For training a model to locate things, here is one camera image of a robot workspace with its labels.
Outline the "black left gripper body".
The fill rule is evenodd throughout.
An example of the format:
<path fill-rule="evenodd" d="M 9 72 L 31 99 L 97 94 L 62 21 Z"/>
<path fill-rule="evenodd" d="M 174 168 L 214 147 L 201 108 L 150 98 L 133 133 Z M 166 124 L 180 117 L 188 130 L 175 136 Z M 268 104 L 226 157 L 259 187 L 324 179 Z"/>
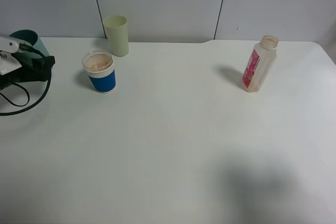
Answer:
<path fill-rule="evenodd" d="M 20 68 L 8 72 L 1 70 L 1 90 L 13 85 L 13 83 L 24 83 L 31 81 L 32 67 L 22 65 Z"/>

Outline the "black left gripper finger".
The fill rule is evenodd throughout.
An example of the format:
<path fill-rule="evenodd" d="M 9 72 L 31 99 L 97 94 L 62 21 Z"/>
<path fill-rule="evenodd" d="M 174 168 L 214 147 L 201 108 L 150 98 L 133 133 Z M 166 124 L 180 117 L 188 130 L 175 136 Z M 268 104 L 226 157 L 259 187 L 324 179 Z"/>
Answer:
<path fill-rule="evenodd" d="M 51 70 L 55 64 L 54 56 L 44 58 L 23 58 L 19 60 L 21 68 L 19 69 L 20 82 L 45 82 L 51 79 Z"/>

